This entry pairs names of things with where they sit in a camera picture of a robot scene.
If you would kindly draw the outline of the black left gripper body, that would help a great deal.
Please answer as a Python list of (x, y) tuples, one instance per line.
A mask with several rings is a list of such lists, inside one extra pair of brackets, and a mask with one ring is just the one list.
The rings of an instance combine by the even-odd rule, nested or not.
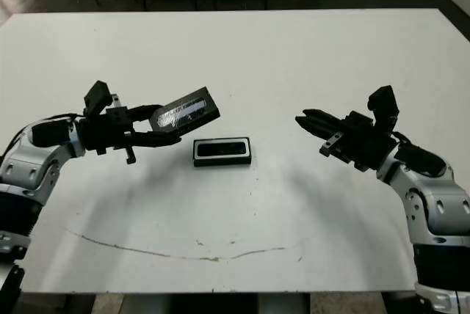
[(117, 94), (86, 94), (84, 118), (79, 121), (79, 138), (85, 150), (104, 155), (108, 148), (124, 149), (126, 163), (136, 162), (134, 150), (124, 145), (126, 133), (133, 133), (132, 122), (126, 116)]

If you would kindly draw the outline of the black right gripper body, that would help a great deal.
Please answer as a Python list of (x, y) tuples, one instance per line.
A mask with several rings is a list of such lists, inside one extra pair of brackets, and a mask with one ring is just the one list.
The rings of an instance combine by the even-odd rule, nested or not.
[(337, 132), (321, 146), (323, 156), (334, 156), (346, 164), (351, 161), (362, 172), (379, 170), (386, 156), (395, 148), (391, 134), (374, 126), (373, 119), (351, 111)]

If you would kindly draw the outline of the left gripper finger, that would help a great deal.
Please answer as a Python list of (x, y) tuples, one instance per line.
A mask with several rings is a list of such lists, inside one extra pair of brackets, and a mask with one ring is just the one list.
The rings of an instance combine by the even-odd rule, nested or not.
[(130, 145), (138, 147), (164, 147), (177, 144), (181, 137), (159, 132), (135, 132), (130, 134)]
[(141, 105), (131, 109), (128, 109), (128, 119), (131, 122), (142, 122), (149, 120), (153, 113), (162, 108), (162, 105), (151, 104), (151, 105)]

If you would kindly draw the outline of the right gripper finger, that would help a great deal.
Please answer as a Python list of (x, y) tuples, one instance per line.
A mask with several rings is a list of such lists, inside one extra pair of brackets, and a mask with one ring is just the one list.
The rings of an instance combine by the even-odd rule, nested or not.
[(328, 129), (342, 127), (342, 121), (339, 118), (334, 117), (333, 115), (328, 114), (327, 112), (324, 112), (323, 110), (304, 109), (303, 114), (305, 115), (305, 118), (307, 119), (307, 121), (312, 125), (316, 125), (321, 128), (328, 128)]
[(295, 121), (299, 126), (310, 134), (328, 141), (334, 134), (339, 131), (339, 128), (325, 123), (324, 121), (318, 120), (308, 116), (296, 116)]

